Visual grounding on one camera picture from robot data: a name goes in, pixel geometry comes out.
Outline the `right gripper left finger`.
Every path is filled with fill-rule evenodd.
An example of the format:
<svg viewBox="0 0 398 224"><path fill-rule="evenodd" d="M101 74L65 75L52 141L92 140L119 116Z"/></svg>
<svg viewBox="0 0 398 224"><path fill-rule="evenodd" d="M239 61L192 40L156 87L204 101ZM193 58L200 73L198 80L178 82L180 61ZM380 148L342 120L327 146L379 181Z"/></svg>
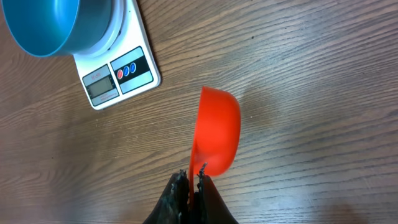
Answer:
<svg viewBox="0 0 398 224"><path fill-rule="evenodd" d="M185 170L172 174L144 224L188 223L189 181Z"/></svg>

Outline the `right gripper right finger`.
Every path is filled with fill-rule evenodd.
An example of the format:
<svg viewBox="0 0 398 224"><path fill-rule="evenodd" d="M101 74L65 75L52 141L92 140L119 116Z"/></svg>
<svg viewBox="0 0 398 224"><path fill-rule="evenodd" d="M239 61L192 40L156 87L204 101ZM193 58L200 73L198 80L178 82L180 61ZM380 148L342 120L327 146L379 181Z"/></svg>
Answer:
<svg viewBox="0 0 398 224"><path fill-rule="evenodd" d="M227 208L211 177L205 174L207 163L198 173L198 192L195 193L195 215L199 223L238 224Z"/></svg>

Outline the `orange measuring scoop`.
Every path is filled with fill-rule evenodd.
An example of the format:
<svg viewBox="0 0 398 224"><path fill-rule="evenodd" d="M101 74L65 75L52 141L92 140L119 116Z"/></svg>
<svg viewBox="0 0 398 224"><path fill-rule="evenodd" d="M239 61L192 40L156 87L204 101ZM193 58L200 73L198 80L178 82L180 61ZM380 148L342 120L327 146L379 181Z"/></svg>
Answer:
<svg viewBox="0 0 398 224"><path fill-rule="evenodd" d="M227 91L208 86L201 89L190 156L190 203L194 201L193 177L203 165L217 176L232 165L239 144L241 112L237 99Z"/></svg>

